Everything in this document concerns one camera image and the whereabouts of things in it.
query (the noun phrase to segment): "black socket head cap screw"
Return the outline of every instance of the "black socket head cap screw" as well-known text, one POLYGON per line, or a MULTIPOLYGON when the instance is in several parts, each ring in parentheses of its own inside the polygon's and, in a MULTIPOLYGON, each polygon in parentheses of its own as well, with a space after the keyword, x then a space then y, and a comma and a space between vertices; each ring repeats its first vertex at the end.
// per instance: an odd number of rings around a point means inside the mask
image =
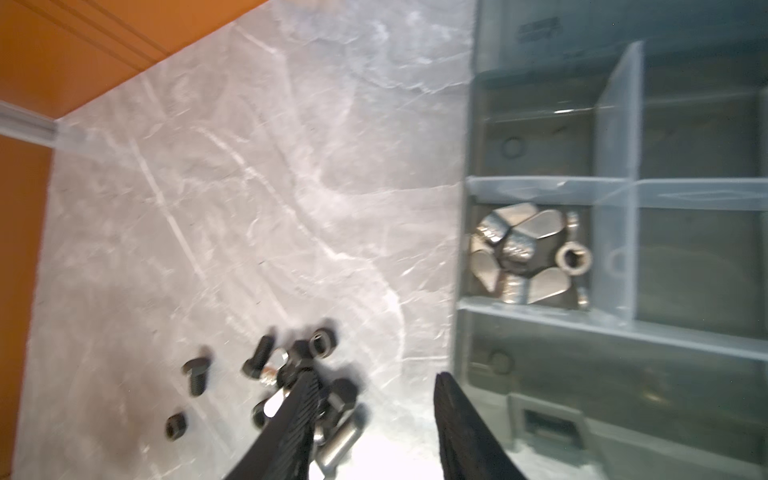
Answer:
POLYGON ((184 412, 168 417, 165 421, 165 438, 174 441, 187 431, 187 417, 184 412))
POLYGON ((190 395, 203 395, 208 380, 209 368, 210 359, 205 357, 192 359, 181 367, 181 372, 190 377, 190 395))
POLYGON ((256 347, 256 351, 253 352, 253 356, 245 361, 243 364, 243 374, 245 376, 258 380, 261 376, 261 371, 266 365, 266 361, 270 358, 272 353, 272 347, 275 345, 275 337, 271 335, 265 335, 259 340, 259 345, 256 347))
POLYGON ((324 359, 336 349, 336 334, 331 329, 315 330, 309 340, 310 355, 314 359, 324 359))

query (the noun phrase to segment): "circular hole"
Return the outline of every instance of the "circular hole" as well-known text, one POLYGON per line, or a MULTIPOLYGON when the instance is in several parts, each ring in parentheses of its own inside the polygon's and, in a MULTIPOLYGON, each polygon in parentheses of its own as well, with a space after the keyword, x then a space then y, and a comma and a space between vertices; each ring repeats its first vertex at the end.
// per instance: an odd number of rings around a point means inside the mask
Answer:
POLYGON ((266 415, 264 412, 256 412, 253 414, 253 424, 262 429, 266 425, 266 415))
POLYGON ((521 138, 510 137, 502 144, 502 155, 508 159, 521 157, 525 153, 525 143, 521 138))
POLYGON ((513 368, 512 359, 504 352, 493 352, 489 359, 491 371, 496 375, 508 375, 513 368))
POLYGON ((322 335, 315 335, 312 337, 312 346, 315 347, 315 351, 320 355, 324 354, 326 351, 326 343, 322 335))
POLYGON ((569 250, 565 252, 565 264, 570 268, 577 268, 581 265, 581 253, 569 250))

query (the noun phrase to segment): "plastic tray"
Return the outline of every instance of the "plastic tray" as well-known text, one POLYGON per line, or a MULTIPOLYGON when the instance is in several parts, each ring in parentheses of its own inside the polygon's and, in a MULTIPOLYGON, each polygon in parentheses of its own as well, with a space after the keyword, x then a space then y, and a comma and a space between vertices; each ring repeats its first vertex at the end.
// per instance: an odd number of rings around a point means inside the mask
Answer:
MULTIPOLYGON (((724 4, 681 2, 645 35, 601 41, 604 29, 574 55, 559 35, 587 17, 546 5, 479 7, 455 374, 511 451, 526 443, 609 478, 764 478, 765 11, 737 2, 717 19, 724 4), (698 36, 670 33, 686 8, 698 36), (528 46, 541 38, 543 53, 528 46), (522 201, 581 214, 591 310, 480 294, 469 235, 522 201), (509 374, 489 365, 499 350, 509 374)), ((618 15, 602 6, 592 22, 618 15)))

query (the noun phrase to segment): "orange wall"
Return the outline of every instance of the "orange wall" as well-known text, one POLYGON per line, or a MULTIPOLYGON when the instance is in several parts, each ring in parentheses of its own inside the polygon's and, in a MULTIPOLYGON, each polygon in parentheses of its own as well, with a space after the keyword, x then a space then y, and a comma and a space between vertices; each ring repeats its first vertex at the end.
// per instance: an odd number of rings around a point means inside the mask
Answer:
POLYGON ((0 0, 0 100, 59 118, 264 0, 0 0))
POLYGON ((50 164, 50 148, 0 136, 0 478, 11 471, 50 164))

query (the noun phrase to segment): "marble countertop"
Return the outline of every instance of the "marble countertop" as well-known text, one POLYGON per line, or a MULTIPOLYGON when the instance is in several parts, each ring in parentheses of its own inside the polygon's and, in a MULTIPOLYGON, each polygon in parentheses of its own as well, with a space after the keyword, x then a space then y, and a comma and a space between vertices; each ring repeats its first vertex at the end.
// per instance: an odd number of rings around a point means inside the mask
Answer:
POLYGON ((271 0, 60 121, 13 478, 222 478, 242 362, 322 323, 369 417, 338 478, 442 477, 474 7, 271 0))

